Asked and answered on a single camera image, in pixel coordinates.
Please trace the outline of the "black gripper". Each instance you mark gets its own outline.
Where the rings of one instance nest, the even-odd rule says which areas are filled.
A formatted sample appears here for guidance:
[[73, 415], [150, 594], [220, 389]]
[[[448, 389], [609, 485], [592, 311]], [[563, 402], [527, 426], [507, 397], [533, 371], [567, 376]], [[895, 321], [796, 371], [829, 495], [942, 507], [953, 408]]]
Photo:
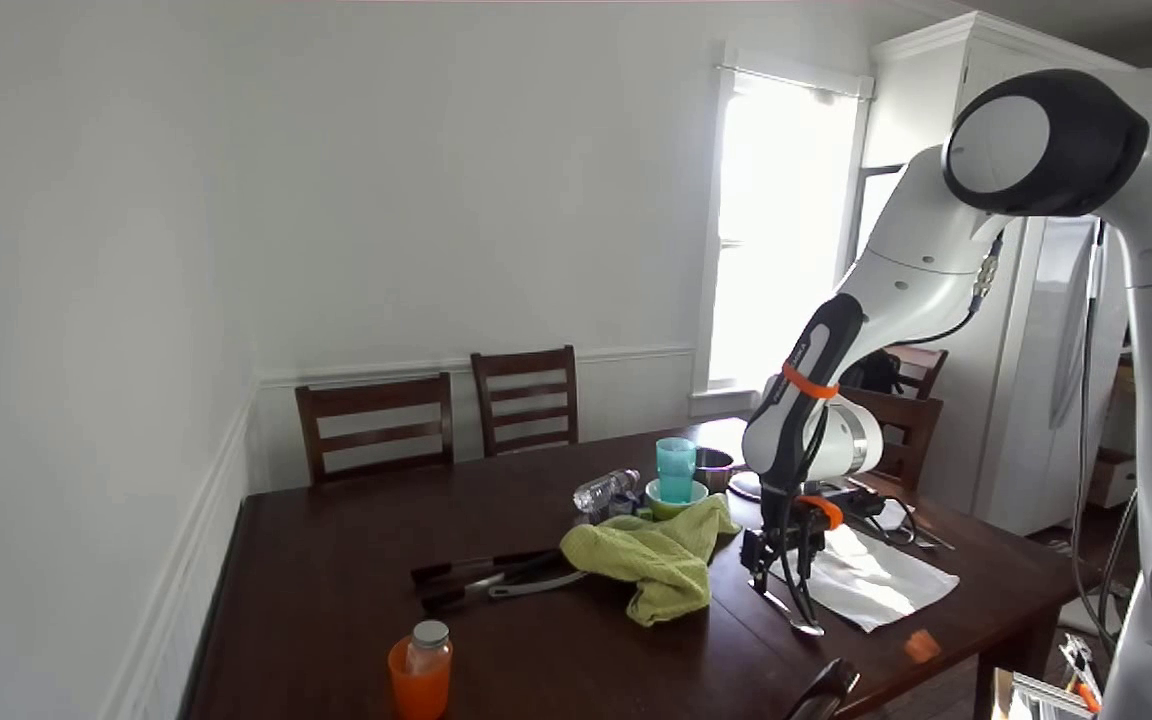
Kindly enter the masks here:
[[748, 583], [757, 598], [768, 594], [768, 568], [777, 559], [790, 559], [790, 605], [796, 605], [796, 631], [806, 641], [824, 635], [824, 624], [814, 618], [814, 605], [806, 598], [804, 578], [811, 572], [814, 552], [824, 548], [824, 534], [829, 534], [829, 502], [824, 495], [804, 495], [804, 492], [781, 492], [781, 487], [762, 487], [760, 492], [760, 512], [762, 525], [752, 536], [752, 557], [744, 557], [748, 568]]

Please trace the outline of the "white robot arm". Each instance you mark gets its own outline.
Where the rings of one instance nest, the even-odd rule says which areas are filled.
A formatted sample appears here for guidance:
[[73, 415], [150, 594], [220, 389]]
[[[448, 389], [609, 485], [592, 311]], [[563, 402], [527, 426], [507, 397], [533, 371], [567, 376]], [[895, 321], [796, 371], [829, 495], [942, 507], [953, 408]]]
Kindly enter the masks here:
[[744, 427], [760, 477], [760, 525], [741, 559], [752, 578], [804, 578], [804, 487], [868, 473], [883, 435], [841, 376], [895, 346], [970, 323], [993, 291], [1016, 215], [1094, 215], [1126, 247], [1136, 368], [1133, 589], [1098, 720], [1152, 720], [1152, 78], [1136, 68], [1044, 68], [970, 97], [953, 137], [914, 151], [857, 264], [800, 328]]

